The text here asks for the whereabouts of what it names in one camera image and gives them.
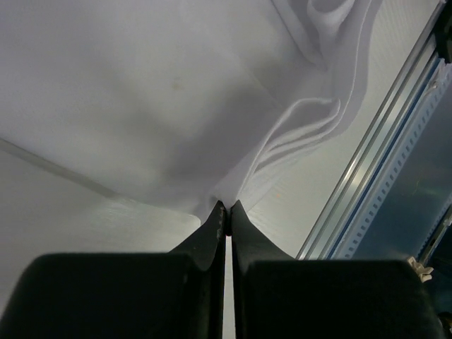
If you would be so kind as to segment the white t shirt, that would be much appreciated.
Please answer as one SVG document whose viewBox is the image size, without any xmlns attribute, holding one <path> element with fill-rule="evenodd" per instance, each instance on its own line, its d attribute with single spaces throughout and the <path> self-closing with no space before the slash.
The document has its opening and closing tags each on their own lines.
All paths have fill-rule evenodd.
<svg viewBox="0 0 452 339">
<path fill-rule="evenodd" d="M 380 1 L 2 1 L 1 137 L 205 220 L 345 131 Z"/>
</svg>

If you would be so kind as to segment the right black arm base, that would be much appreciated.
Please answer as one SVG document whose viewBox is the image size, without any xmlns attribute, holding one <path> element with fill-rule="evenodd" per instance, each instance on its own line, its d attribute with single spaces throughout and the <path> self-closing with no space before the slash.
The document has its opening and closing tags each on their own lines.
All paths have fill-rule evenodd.
<svg viewBox="0 0 452 339">
<path fill-rule="evenodd" d="M 451 63 L 451 1 L 446 1 L 434 29 L 436 50 L 446 64 Z"/>
</svg>

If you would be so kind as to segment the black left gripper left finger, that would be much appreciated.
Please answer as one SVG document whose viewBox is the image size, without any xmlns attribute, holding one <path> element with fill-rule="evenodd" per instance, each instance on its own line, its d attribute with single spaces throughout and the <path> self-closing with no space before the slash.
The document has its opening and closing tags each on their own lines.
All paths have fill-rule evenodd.
<svg viewBox="0 0 452 339">
<path fill-rule="evenodd" d="M 226 211 L 167 253 L 36 258 L 1 317 L 2 338 L 221 338 Z"/>
</svg>

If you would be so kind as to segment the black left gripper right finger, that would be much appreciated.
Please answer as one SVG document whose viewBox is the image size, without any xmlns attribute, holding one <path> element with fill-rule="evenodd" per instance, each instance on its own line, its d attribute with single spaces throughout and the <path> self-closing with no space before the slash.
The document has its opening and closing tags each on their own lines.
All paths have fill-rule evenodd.
<svg viewBox="0 0 452 339">
<path fill-rule="evenodd" d="M 443 338 L 426 290 L 404 261 L 292 258 L 230 211 L 238 338 Z"/>
</svg>

